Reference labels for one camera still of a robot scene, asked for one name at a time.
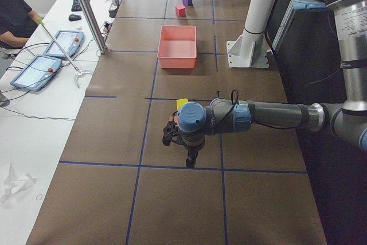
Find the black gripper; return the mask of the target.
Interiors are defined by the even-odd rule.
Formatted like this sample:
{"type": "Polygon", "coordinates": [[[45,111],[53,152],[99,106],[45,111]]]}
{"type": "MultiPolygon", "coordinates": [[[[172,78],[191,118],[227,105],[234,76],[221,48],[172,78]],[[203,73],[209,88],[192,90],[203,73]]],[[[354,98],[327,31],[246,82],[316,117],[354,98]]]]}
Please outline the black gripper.
{"type": "Polygon", "coordinates": [[[163,129],[162,143],[169,146],[171,142],[185,146],[188,149],[186,167],[195,168],[198,150],[204,147],[205,136],[203,134],[180,133],[178,124],[168,121],[163,129]]]}

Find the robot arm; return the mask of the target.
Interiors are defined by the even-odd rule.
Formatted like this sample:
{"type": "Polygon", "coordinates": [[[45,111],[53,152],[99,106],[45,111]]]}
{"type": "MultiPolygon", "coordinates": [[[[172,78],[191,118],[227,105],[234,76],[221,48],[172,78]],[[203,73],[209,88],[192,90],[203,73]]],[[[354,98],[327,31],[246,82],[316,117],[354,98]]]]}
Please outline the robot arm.
{"type": "Polygon", "coordinates": [[[195,166],[206,136],[244,132],[253,123],[275,129],[326,130],[366,150],[366,0],[294,0],[294,5],[325,7],[334,13],[346,101],[309,106],[253,102],[240,100],[233,90],[230,99],[213,99],[207,107],[185,103],[170,117],[162,142],[184,146],[187,167],[195,166]]]}

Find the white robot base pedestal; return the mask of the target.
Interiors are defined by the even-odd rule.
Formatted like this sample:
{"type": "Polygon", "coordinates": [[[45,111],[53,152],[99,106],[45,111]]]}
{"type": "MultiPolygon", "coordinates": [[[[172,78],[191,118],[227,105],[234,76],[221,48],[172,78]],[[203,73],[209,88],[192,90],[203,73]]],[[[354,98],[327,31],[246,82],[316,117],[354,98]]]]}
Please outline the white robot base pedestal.
{"type": "Polygon", "coordinates": [[[251,0],[242,35],[227,41],[231,68],[268,68],[264,32],[275,0],[251,0]]]}

